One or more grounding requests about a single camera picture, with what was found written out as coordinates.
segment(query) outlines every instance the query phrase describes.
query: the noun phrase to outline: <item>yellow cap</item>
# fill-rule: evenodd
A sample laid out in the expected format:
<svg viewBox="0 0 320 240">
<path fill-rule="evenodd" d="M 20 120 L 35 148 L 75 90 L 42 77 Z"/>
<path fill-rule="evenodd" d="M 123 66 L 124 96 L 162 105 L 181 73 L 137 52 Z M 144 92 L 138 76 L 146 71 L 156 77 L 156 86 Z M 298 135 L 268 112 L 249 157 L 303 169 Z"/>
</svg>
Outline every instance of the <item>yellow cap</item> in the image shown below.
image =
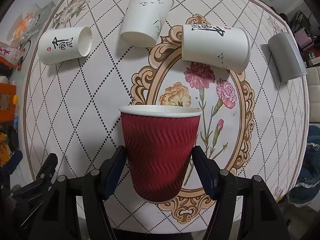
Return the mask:
<svg viewBox="0 0 320 240">
<path fill-rule="evenodd" d="M 17 105 L 17 104 L 18 104 L 18 96 L 17 96 L 17 95 L 14 95 L 12 101 L 13 101 L 13 104 L 14 104 L 14 105 Z"/>
</svg>

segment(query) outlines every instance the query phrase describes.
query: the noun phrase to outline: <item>screw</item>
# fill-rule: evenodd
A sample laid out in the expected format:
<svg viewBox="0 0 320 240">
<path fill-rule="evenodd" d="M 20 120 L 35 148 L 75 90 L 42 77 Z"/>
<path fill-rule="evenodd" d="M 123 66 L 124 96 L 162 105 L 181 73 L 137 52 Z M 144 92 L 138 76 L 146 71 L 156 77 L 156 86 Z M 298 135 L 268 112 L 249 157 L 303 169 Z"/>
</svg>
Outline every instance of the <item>screw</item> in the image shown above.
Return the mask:
<svg viewBox="0 0 320 240">
<path fill-rule="evenodd" d="M 97 169 L 92 170 L 92 171 L 90 171 L 90 174 L 91 174 L 92 176 L 96 176 L 96 175 L 99 174 L 99 170 L 97 170 Z"/>
<path fill-rule="evenodd" d="M 65 179 L 66 179 L 66 176 L 64 176 L 64 175 L 61 175 L 58 177 L 59 182 L 63 182 Z"/>
<path fill-rule="evenodd" d="M 253 179 L 255 180 L 255 181 L 262 181 L 262 178 L 259 176 L 259 175 L 254 175 L 253 176 Z"/>
<path fill-rule="evenodd" d="M 222 176 L 227 176 L 227 175 L 229 174 L 229 171 L 223 169 L 223 170 L 220 170 L 220 174 L 221 174 Z"/>
</svg>

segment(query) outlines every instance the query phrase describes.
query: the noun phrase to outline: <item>tipped over cup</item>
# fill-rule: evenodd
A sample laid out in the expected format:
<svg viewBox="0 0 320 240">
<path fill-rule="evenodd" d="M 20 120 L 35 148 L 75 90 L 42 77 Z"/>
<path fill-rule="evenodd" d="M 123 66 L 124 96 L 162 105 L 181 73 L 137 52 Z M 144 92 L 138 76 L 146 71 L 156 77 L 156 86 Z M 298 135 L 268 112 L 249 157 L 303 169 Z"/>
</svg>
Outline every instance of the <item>tipped over cup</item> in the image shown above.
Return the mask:
<svg viewBox="0 0 320 240">
<path fill-rule="evenodd" d="M 174 0 L 130 0 L 122 23 L 121 38 L 137 47 L 153 47 Z"/>
<path fill-rule="evenodd" d="M 182 59 L 241 74 L 250 61 L 249 34 L 240 28 L 217 25 L 183 25 Z"/>
<path fill-rule="evenodd" d="M 92 47 L 89 27 L 48 30 L 42 34 L 38 54 L 41 62 L 52 65 L 65 60 L 88 56 Z"/>
<path fill-rule="evenodd" d="M 201 110 L 156 105 L 119 110 L 135 191 L 150 203 L 170 201 L 187 172 Z"/>
</svg>

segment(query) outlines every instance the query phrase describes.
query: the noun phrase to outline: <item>round table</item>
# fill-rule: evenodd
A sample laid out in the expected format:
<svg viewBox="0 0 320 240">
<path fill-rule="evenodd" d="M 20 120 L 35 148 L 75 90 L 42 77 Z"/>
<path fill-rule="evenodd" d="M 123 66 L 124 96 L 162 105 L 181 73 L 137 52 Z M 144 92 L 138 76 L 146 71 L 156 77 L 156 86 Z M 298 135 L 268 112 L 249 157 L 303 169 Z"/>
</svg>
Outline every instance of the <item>round table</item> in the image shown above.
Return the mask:
<svg viewBox="0 0 320 240">
<path fill-rule="evenodd" d="M 175 0 L 153 48 L 119 39 L 129 0 L 60 0 L 43 32 L 89 26 L 88 57 L 45 66 L 34 52 L 23 104 L 25 151 L 33 176 L 50 152 L 55 177 L 79 177 L 99 168 L 123 145 L 118 108 L 129 104 L 200 107 L 197 144 L 221 168 L 237 176 L 259 174 L 275 199 L 295 184 L 306 147 L 308 90 L 305 77 L 281 82 L 267 41 L 290 32 L 257 0 Z M 181 60 L 181 25 L 244 28 L 251 60 L 238 75 Z M 219 105 L 217 114 L 212 109 Z M 235 220 L 241 215 L 238 197 Z M 77 198 L 83 215 L 81 198 Z M 165 204 L 144 202 L 126 165 L 115 194 L 105 203 L 114 228 L 147 233 L 206 229 L 214 201 L 204 193 L 190 161 L 179 195 Z"/>
</svg>

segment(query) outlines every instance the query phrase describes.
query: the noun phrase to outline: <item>red ripple cup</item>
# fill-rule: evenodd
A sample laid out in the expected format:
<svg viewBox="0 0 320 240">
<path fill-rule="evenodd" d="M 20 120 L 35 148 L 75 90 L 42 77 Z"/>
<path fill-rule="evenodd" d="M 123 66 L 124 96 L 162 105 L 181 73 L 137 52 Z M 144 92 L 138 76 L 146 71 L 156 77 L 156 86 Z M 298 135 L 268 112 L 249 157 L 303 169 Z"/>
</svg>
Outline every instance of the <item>red ripple cup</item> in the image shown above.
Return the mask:
<svg viewBox="0 0 320 240">
<path fill-rule="evenodd" d="M 173 199 L 187 172 L 201 110 L 156 105 L 119 110 L 135 191 L 150 203 Z"/>
</svg>

